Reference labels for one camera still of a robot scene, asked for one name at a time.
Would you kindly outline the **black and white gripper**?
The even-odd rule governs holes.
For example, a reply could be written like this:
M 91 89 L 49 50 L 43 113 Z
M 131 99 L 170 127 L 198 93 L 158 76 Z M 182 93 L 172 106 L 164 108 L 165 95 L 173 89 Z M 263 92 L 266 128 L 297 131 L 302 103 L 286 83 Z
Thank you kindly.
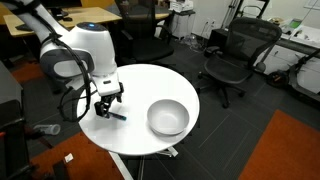
M 92 79 L 101 97 L 101 101 L 94 104 L 96 114 L 109 118 L 109 104 L 111 104 L 114 99 L 122 103 L 122 93 L 124 92 L 123 84 L 119 81 L 117 73 L 101 77 L 93 76 Z

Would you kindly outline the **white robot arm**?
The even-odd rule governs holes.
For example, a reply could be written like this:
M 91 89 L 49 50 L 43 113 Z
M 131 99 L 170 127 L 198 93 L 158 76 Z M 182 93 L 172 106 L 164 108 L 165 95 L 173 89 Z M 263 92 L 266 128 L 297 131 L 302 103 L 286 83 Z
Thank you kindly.
M 1 2 L 37 35 L 43 72 L 65 80 L 69 90 L 83 87 L 85 108 L 94 108 L 100 117 L 112 117 L 111 104 L 121 100 L 124 88 L 118 78 L 109 31 L 93 22 L 80 22 L 67 29 L 39 0 Z

